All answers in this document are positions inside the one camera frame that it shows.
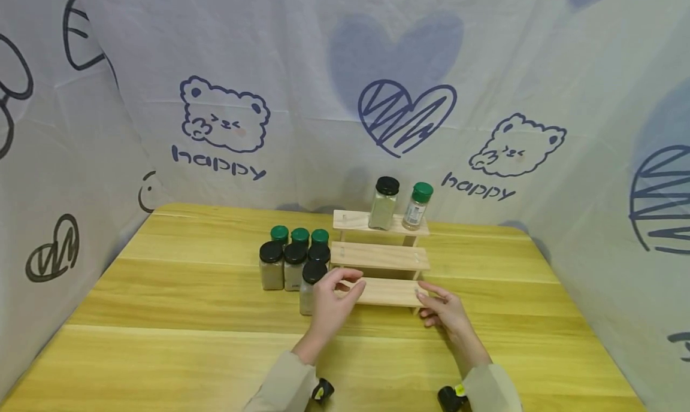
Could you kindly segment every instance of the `person's right hand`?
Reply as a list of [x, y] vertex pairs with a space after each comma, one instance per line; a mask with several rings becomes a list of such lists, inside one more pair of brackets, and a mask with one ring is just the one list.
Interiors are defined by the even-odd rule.
[[[326, 341], [335, 336], [364, 292], [366, 282], [358, 281], [362, 275], [362, 271], [353, 268], [336, 268], [328, 271], [316, 282], [309, 331]], [[357, 284], [350, 290], [341, 280], [353, 283], [357, 281]], [[346, 294], [336, 294], [336, 290], [344, 291]]]
[[419, 281], [419, 285], [438, 297], [430, 297], [422, 293], [417, 294], [417, 299], [424, 306], [419, 312], [419, 317], [424, 321], [424, 326], [442, 326], [451, 340], [457, 340], [465, 331], [472, 330], [465, 308], [458, 295], [455, 295], [440, 286], [427, 281]]

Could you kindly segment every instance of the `white backdrop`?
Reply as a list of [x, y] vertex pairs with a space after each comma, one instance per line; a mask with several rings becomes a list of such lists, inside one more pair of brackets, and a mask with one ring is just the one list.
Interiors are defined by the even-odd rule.
[[155, 207], [366, 210], [393, 175], [528, 231], [685, 411], [689, 3], [0, 0], [0, 395]]

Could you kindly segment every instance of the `black lid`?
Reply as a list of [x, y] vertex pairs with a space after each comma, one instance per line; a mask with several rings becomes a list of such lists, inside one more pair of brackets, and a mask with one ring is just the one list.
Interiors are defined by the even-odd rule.
[[286, 245], [283, 252], [287, 263], [303, 263], [306, 259], [306, 245], [304, 243], [290, 243]]
[[335, 393], [335, 388], [331, 385], [331, 382], [323, 379], [319, 379], [319, 384], [314, 388], [311, 393], [311, 398], [313, 398], [318, 404], [323, 405], [328, 398]]
[[314, 243], [309, 248], [308, 257], [312, 261], [328, 262], [331, 259], [331, 249], [327, 244]]
[[302, 271], [302, 279], [310, 285], [315, 284], [317, 281], [326, 275], [328, 268], [323, 261], [307, 261], [304, 264], [304, 270]]
[[259, 258], [266, 263], [280, 261], [283, 257], [283, 244], [280, 241], [268, 241], [259, 248]]
[[376, 190], [382, 195], [397, 195], [400, 191], [400, 183], [393, 177], [385, 175], [376, 181]]
[[458, 412], [467, 403], [467, 397], [459, 397], [451, 386], [444, 386], [438, 391], [438, 402], [444, 412]]

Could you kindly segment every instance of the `finger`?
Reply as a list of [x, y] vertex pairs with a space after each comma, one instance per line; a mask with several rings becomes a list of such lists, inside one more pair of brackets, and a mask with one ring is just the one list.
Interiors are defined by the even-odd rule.
[[347, 286], [344, 283], [337, 283], [337, 284], [335, 284], [335, 289], [336, 290], [343, 290], [344, 292], [348, 292], [350, 290], [350, 286]]
[[421, 317], [428, 317], [428, 316], [432, 316], [432, 315], [435, 315], [435, 314], [436, 314], [436, 312], [435, 312], [435, 311], [432, 311], [430, 308], [423, 308], [423, 309], [419, 312], [419, 316], [421, 316]]
[[360, 280], [355, 284], [352, 288], [350, 288], [350, 292], [347, 293], [341, 300], [345, 302], [347, 307], [352, 310], [352, 308], [355, 306], [355, 303], [359, 299], [359, 297], [362, 296], [362, 293], [364, 292], [364, 288], [367, 286], [367, 282], [364, 280]]
[[436, 286], [434, 284], [429, 283], [428, 281], [423, 281], [419, 280], [418, 284], [422, 286], [422, 289], [428, 290], [429, 292], [435, 293], [439, 297], [442, 297], [444, 299], [450, 299], [451, 297], [454, 296], [454, 294], [448, 290], [445, 290], [441, 288], [441, 286]]
[[434, 315], [424, 320], [424, 326], [426, 326], [427, 328], [430, 326], [441, 326], [441, 320], [438, 316]]
[[435, 313], [439, 313], [443, 310], [445, 303], [438, 297], [429, 297], [426, 294], [417, 293], [417, 299], [424, 307], [430, 308]]
[[319, 283], [327, 284], [331, 287], [331, 289], [335, 289], [335, 285], [340, 282], [341, 280], [347, 280], [347, 281], [358, 281], [364, 273], [359, 270], [355, 270], [354, 268], [336, 268], [335, 270], [328, 271], [326, 275], [322, 277], [321, 280], [319, 280]]

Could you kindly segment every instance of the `hand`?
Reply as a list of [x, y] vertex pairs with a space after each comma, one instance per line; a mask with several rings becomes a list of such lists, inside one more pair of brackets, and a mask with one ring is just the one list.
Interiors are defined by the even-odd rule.
[[453, 343], [460, 341], [462, 334], [472, 331], [465, 308], [458, 295], [433, 285], [427, 281], [419, 281], [419, 285], [429, 292], [435, 293], [438, 297], [430, 297], [421, 293], [417, 294], [417, 299], [424, 306], [419, 317], [424, 321], [424, 326], [442, 326], [446, 329], [448, 336]]
[[[311, 325], [292, 349], [292, 353], [302, 362], [307, 365], [316, 363], [319, 353], [343, 326], [367, 285], [366, 282], [359, 281], [350, 289], [340, 281], [355, 282], [362, 278], [362, 275], [362, 271], [353, 268], [336, 268], [327, 272], [314, 285]], [[338, 296], [336, 290], [343, 290], [346, 294]]]
[[455, 349], [454, 356], [458, 363], [460, 374], [466, 377], [472, 368], [492, 363], [489, 352], [475, 333], [465, 308], [458, 295], [446, 291], [440, 286], [420, 281], [419, 285], [438, 297], [428, 297], [417, 294], [417, 299], [424, 308], [419, 312], [424, 326], [443, 326]]

